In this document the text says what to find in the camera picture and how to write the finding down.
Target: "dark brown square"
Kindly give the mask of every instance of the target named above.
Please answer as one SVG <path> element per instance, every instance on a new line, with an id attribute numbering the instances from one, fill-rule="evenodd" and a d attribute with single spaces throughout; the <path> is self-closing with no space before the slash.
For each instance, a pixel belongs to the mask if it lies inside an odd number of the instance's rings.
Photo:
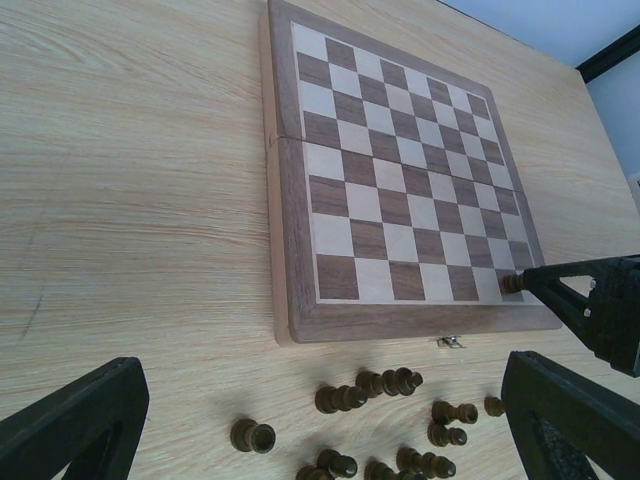
<path id="1" fill-rule="evenodd" d="M 466 239 L 471 266 L 493 268 L 493 259 L 491 258 L 487 237 L 467 235 Z"/>
<path id="2" fill-rule="evenodd" d="M 478 183 L 493 185 L 491 182 L 491 172 L 489 172 L 489 164 L 484 160 L 478 160 L 477 158 L 467 158 L 469 159 L 469 167 L 471 168 L 473 180 Z"/>
<path id="3" fill-rule="evenodd" d="M 434 200 L 438 226 L 442 232 L 463 233 L 458 204 Z"/>
<path id="4" fill-rule="evenodd" d="M 466 132 L 470 135 L 478 135 L 478 129 L 476 128 L 476 122 L 473 120 L 473 115 L 457 108 L 453 109 L 456 113 L 456 120 L 458 121 L 458 127 L 461 132 Z"/>
<path id="5" fill-rule="evenodd" d="M 449 270 L 453 299 L 466 302 L 478 301 L 478 289 L 476 288 L 476 281 L 473 278 L 471 267 L 448 265 L 447 269 Z"/>
<path id="6" fill-rule="evenodd" d="M 389 106 L 389 98 L 387 97 L 387 89 L 383 82 L 375 80 L 373 78 L 365 77 L 364 75 L 358 75 L 360 78 L 360 91 L 362 92 L 362 99 L 365 102 L 375 103 L 376 105 L 382 105 L 383 107 Z"/>
<path id="7" fill-rule="evenodd" d="M 515 270 L 496 270 L 496 277 L 498 278 L 498 285 L 500 285 L 500 293 L 502 294 L 502 301 L 504 302 L 524 302 L 522 292 L 507 294 L 504 292 L 504 287 L 502 286 L 502 279 L 504 277 L 507 275 L 515 275 L 516 273 Z"/>
<path id="8" fill-rule="evenodd" d="M 478 115 L 479 117 L 486 118 L 487 120 L 491 120 L 491 117 L 489 117 L 489 110 L 487 109 L 487 102 L 480 97 L 471 95 L 470 93 L 467 94 L 467 97 L 469 97 L 471 113 Z"/>
<path id="9" fill-rule="evenodd" d="M 356 258 L 387 259 L 387 245 L 381 223 L 352 219 L 351 238 Z"/>
<path id="10" fill-rule="evenodd" d="M 376 186 L 376 173 L 373 169 L 373 158 L 360 153 L 342 151 L 342 167 L 344 179 L 358 185 Z"/>
<path id="11" fill-rule="evenodd" d="M 391 285 L 396 300 L 424 300 L 420 265 L 408 262 L 389 262 Z"/>
<path id="12" fill-rule="evenodd" d="M 411 104 L 413 105 L 413 113 L 415 113 L 416 117 L 424 118 L 425 120 L 429 120 L 433 123 L 438 123 L 436 111 L 433 108 L 433 102 L 422 95 L 415 93 L 411 93 L 410 95 Z"/>
<path id="13" fill-rule="evenodd" d="M 416 239 L 416 248 L 418 250 L 418 260 L 420 263 L 446 264 L 440 232 L 414 228 L 413 235 Z"/>
<path id="14" fill-rule="evenodd" d="M 303 82 L 331 88 L 331 73 L 327 62 L 304 53 L 298 53 L 298 71 L 300 72 L 300 80 Z"/>
<path id="15" fill-rule="evenodd" d="M 531 254 L 529 253 L 529 245 L 524 242 L 509 241 L 509 248 L 511 248 L 513 265 L 516 267 L 516 270 L 533 267 Z"/>
<path id="16" fill-rule="evenodd" d="M 518 205 L 516 204 L 516 199 L 513 196 L 513 192 L 511 190 L 507 190 L 505 188 L 495 187 L 496 189 L 496 198 L 498 199 L 498 207 L 502 213 L 509 213 L 511 215 L 520 215 L 518 212 Z"/>
<path id="17" fill-rule="evenodd" d="M 383 222 L 411 226 L 411 214 L 406 193 L 379 188 L 378 197 L 380 198 Z"/>
<path id="18" fill-rule="evenodd" d="M 502 238 L 506 239 L 507 234 L 504 231 L 504 223 L 502 222 L 502 215 L 499 212 L 492 210 L 480 209 L 482 214 L 482 223 L 484 223 L 484 230 L 489 238 Z"/>
<path id="19" fill-rule="evenodd" d="M 309 189 L 313 212 L 340 217 L 349 216 L 347 190 L 343 181 L 310 175 Z"/>
<path id="20" fill-rule="evenodd" d="M 427 168 L 429 170 L 432 172 L 443 173 L 445 175 L 451 175 L 449 160 L 447 160 L 447 152 L 445 152 L 444 148 L 438 148 L 423 143 L 422 150 L 424 151 L 424 158 L 427 160 Z"/>
<path id="21" fill-rule="evenodd" d="M 452 177 L 452 180 L 458 203 L 470 207 L 478 207 L 478 196 L 476 195 L 476 188 L 473 186 L 473 182 L 466 178 L 458 177 Z"/>
<path id="22" fill-rule="evenodd" d="M 320 298 L 358 300 L 356 259 L 333 255 L 316 255 Z"/>
<path id="23" fill-rule="evenodd" d="M 460 130 L 454 130 L 453 128 L 439 125 L 440 133 L 442 134 L 442 141 L 444 142 L 444 148 L 456 153 L 465 155 L 464 145 L 462 143 L 462 136 Z"/>
<path id="24" fill-rule="evenodd" d="M 333 100 L 336 104 L 338 120 L 367 126 L 367 117 L 364 115 L 364 103 L 362 100 L 341 92 L 333 92 Z"/>
<path id="25" fill-rule="evenodd" d="M 389 85 L 395 85 L 398 88 L 407 90 L 407 77 L 404 75 L 404 68 L 399 65 L 394 65 L 385 60 L 380 60 L 382 66 L 382 78 L 384 82 Z"/>
<path id="26" fill-rule="evenodd" d="M 353 48 L 344 43 L 336 42 L 327 38 L 327 56 L 329 63 L 338 65 L 340 67 L 348 68 L 354 72 L 358 71 L 356 66 L 356 56 L 353 53 Z"/>
<path id="27" fill-rule="evenodd" d="M 389 160 L 390 162 L 401 162 L 398 141 L 394 135 L 369 130 L 369 139 L 371 140 L 371 151 L 374 157 Z"/>
<path id="28" fill-rule="evenodd" d="M 305 139 L 311 143 L 340 149 L 338 120 L 316 113 L 304 112 Z"/>
<path id="29" fill-rule="evenodd" d="M 431 91 L 431 98 L 434 101 L 451 105 L 449 89 L 444 83 L 438 82 L 433 78 L 427 78 L 427 83 L 429 84 L 429 90 Z"/>
<path id="30" fill-rule="evenodd" d="M 497 163 L 498 165 L 504 165 L 504 160 L 502 160 L 502 154 L 500 153 L 500 147 L 496 142 L 492 142 L 486 138 L 481 138 L 480 143 L 482 144 L 484 156 L 487 161 Z"/>
<path id="31" fill-rule="evenodd" d="M 420 133 L 418 132 L 416 117 L 403 112 L 398 112 L 397 110 L 391 110 L 391 119 L 393 120 L 393 127 L 396 131 L 396 135 L 410 140 L 415 140 L 416 142 L 420 141 Z"/>
<path id="32" fill-rule="evenodd" d="M 402 173 L 404 174 L 404 185 L 408 194 L 429 198 L 433 196 L 431 194 L 429 173 L 424 168 L 403 164 Z"/>

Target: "chess piece on board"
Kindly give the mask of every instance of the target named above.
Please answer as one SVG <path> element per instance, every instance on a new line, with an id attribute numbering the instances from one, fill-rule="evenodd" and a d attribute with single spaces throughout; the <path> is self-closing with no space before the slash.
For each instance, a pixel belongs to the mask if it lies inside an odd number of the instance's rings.
<path id="1" fill-rule="evenodd" d="M 429 441 L 436 447 L 447 445 L 466 445 L 467 433 L 461 428 L 447 428 L 439 423 L 431 422 L 427 430 Z"/>
<path id="2" fill-rule="evenodd" d="M 243 418 L 231 428 L 231 444 L 240 452 L 268 453 L 276 443 L 271 425 Z"/>
<path id="3" fill-rule="evenodd" d="M 501 417 L 504 415 L 504 402 L 497 397 L 487 397 L 484 399 L 484 409 L 490 417 Z"/>
<path id="4" fill-rule="evenodd" d="M 348 412 L 367 403 L 367 394 L 359 387 L 322 387 L 316 392 L 316 408 L 322 413 Z"/>
<path id="5" fill-rule="evenodd" d="M 370 462 L 364 471 L 365 480 L 424 480 L 424 478 L 420 472 L 403 470 L 395 473 L 388 465 L 378 461 Z"/>
<path id="6" fill-rule="evenodd" d="M 420 455 L 417 450 L 402 447 L 396 456 L 398 468 L 409 472 L 422 472 L 426 478 L 451 478 L 456 474 L 455 464 L 431 452 Z"/>
<path id="7" fill-rule="evenodd" d="M 298 471 L 296 480 L 333 480 L 333 477 L 326 470 L 307 465 Z"/>
<path id="8" fill-rule="evenodd" d="M 330 449 L 320 452 L 316 467 L 333 478 L 353 478 L 358 473 L 358 464 L 353 458 Z"/>
<path id="9" fill-rule="evenodd" d="M 398 370 L 386 370 L 382 375 L 373 372 L 361 372 L 356 377 L 356 385 L 367 392 L 369 398 L 386 393 L 389 396 L 413 395 L 422 385 L 422 375 L 402 367 Z"/>
<path id="10" fill-rule="evenodd" d="M 463 403 L 454 407 L 448 402 L 438 401 L 431 408 L 433 421 L 440 425 L 449 425 L 454 420 L 473 424 L 478 421 L 478 409 L 471 403 Z"/>

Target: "wooden chessboard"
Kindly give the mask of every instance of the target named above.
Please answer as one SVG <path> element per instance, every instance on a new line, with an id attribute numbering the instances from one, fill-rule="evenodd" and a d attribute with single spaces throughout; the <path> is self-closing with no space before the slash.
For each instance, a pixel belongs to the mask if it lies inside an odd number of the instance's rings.
<path id="1" fill-rule="evenodd" d="M 559 326 L 487 87 L 279 0 L 261 56 L 279 341 Z"/>

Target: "folding chess box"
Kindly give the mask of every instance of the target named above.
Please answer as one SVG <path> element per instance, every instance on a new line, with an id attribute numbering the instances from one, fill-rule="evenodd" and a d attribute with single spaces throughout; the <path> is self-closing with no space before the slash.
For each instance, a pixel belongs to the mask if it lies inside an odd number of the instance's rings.
<path id="1" fill-rule="evenodd" d="M 557 328 L 485 86 L 280 0 L 260 23 L 276 339 Z"/>

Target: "wooden table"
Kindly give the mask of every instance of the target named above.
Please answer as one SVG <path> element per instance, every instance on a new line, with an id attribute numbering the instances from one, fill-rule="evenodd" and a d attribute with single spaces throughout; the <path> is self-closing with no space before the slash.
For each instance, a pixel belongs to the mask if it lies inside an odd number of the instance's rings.
<path id="1" fill-rule="evenodd" d="M 536 350 L 632 400 L 566 330 L 284 349 L 273 340 L 257 22 L 250 0 L 2 2 L 0 417 L 116 356 L 151 404 L 131 478 L 294 478 L 331 445 L 364 466 L 429 448 L 436 397 L 498 393 Z M 431 1 L 296 3 L 488 85 L 549 263 L 637 253 L 640 221 L 579 74 Z M 409 398 L 323 416 L 319 382 L 407 365 Z M 238 414 L 276 448 L 241 455 Z M 522 478 L 505 418 L 442 452 L 460 479 Z"/>

